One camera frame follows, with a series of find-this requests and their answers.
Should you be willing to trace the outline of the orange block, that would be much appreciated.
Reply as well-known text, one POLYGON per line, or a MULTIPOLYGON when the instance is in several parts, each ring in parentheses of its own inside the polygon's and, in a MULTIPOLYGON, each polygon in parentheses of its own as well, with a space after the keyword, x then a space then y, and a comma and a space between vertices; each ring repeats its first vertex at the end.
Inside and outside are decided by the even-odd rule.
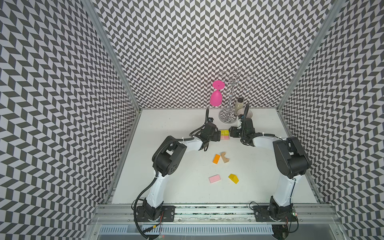
POLYGON ((220 158, 221 158, 221 156, 216 154, 214 156, 213 163, 217 165, 219 163, 219 161, 220 161, 220 158))

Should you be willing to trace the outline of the natural wood arch block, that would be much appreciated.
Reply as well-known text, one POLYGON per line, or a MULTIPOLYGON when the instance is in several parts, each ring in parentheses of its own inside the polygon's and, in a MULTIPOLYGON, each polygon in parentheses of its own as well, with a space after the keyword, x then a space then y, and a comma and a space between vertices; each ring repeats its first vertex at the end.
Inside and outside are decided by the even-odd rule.
POLYGON ((228 163, 230 161, 230 159, 226 157, 226 152, 221 153, 221 158, 224 163, 228 163))

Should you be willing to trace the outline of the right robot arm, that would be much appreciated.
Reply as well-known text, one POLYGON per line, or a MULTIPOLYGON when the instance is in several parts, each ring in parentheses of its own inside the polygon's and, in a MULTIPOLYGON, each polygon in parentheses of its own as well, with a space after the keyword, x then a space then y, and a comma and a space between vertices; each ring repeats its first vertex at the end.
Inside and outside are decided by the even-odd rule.
POLYGON ((293 210, 293 193, 297 183, 310 168, 310 160, 296 137, 281 138, 275 134, 256 132, 253 121, 248 117, 250 105, 244 108, 239 116, 238 127, 229 129, 230 136, 239 138, 245 146, 259 147, 272 150, 280 177, 275 193, 270 198, 269 205, 251 207, 257 222, 285 222, 296 220, 293 210))

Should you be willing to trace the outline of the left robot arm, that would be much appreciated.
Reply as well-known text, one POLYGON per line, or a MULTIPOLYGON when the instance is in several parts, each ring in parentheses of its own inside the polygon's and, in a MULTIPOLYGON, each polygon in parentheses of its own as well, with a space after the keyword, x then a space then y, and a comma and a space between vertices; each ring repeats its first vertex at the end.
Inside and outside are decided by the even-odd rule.
POLYGON ((152 157, 155 177, 133 202, 134 221, 155 222, 164 212, 164 195, 170 175, 179 167, 185 153, 207 151, 210 142, 219 142, 221 132, 206 109, 204 124, 192 131, 188 138, 167 136, 152 157))

